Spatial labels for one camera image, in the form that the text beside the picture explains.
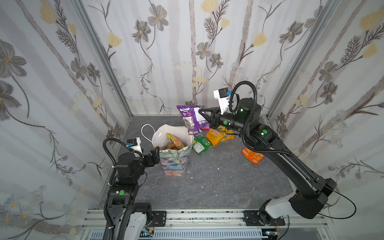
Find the purple snack packet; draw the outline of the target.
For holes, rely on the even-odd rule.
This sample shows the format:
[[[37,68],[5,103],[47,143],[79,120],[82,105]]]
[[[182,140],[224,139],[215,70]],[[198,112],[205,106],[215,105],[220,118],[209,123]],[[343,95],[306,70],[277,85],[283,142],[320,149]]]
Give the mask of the purple snack packet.
[[[210,129],[209,122],[199,113],[199,106],[177,106],[189,135],[197,135]]]

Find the green snack packet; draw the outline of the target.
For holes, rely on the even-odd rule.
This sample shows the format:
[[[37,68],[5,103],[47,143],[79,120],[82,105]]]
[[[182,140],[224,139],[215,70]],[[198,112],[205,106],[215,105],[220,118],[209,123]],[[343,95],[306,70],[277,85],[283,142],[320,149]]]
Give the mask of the green snack packet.
[[[197,134],[194,136],[193,149],[198,155],[202,155],[208,149],[213,148],[213,144],[203,135]]]

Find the floral white paper bag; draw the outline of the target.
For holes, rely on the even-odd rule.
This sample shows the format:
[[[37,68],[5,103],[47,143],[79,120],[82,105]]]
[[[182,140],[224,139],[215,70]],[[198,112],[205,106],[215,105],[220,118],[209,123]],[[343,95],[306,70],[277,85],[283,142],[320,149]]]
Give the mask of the floral white paper bag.
[[[171,142],[167,133],[175,135],[184,143],[185,147],[181,150],[167,149]],[[159,146],[160,163],[166,176],[181,177],[184,175],[195,139],[193,135],[188,134],[186,127],[162,125],[155,130],[152,125],[145,124],[141,128],[141,134],[153,147]]]

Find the orange fruit snack packet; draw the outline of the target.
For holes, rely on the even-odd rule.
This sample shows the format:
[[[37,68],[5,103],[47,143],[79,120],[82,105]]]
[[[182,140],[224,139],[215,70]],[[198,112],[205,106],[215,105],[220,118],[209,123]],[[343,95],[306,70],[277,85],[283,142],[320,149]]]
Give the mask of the orange fruit snack packet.
[[[167,133],[167,136],[171,141],[167,146],[167,149],[181,150],[185,147],[184,143],[181,140],[179,140],[175,135]]]

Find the orange chips packet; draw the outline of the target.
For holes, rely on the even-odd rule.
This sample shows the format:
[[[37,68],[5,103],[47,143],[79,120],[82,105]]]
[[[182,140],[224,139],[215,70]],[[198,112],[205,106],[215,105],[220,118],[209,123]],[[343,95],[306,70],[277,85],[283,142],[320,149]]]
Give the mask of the orange chips packet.
[[[243,150],[241,150],[241,153],[247,160],[249,160],[254,165],[257,165],[264,158],[263,154],[253,152],[248,148],[244,148]]]

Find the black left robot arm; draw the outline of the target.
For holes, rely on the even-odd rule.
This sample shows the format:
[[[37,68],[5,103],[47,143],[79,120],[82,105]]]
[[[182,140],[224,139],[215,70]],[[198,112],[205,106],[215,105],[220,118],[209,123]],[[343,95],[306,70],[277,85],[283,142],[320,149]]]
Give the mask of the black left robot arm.
[[[107,147],[108,142],[117,142],[126,149],[116,160]],[[104,204],[106,227],[104,240],[137,240],[143,230],[149,235],[155,231],[155,217],[150,203],[136,203],[141,187],[138,183],[146,168],[160,163],[160,148],[155,147],[144,155],[115,138],[106,138],[103,149],[112,161],[112,173],[108,180],[109,190]]]

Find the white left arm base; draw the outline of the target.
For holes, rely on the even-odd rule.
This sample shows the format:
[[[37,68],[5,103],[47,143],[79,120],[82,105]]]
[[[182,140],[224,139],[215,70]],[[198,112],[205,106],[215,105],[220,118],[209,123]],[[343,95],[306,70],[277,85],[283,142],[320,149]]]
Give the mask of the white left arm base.
[[[138,240],[142,230],[153,224],[154,217],[150,203],[135,203],[125,231],[124,240]]]

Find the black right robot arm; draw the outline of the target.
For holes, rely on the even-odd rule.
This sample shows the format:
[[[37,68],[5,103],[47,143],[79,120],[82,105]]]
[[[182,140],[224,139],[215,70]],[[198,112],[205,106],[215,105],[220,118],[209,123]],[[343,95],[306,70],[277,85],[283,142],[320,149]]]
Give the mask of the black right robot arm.
[[[271,160],[296,186],[296,191],[278,199],[266,200],[259,209],[264,225],[282,216],[298,214],[313,219],[325,207],[337,184],[324,179],[287,148],[278,134],[259,121],[261,107],[254,84],[241,81],[229,94],[219,89],[219,107],[200,109],[210,128],[226,127],[238,135],[248,150]]]

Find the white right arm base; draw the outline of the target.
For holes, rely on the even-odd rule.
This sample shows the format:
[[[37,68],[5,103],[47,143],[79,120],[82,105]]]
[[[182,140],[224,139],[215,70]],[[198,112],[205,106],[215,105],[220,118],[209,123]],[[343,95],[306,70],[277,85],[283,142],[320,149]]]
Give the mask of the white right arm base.
[[[270,225],[276,219],[285,216],[296,214],[289,200],[295,196],[296,193],[291,193],[285,197],[278,199],[270,199],[263,203],[259,208],[258,219],[259,222],[265,226]]]

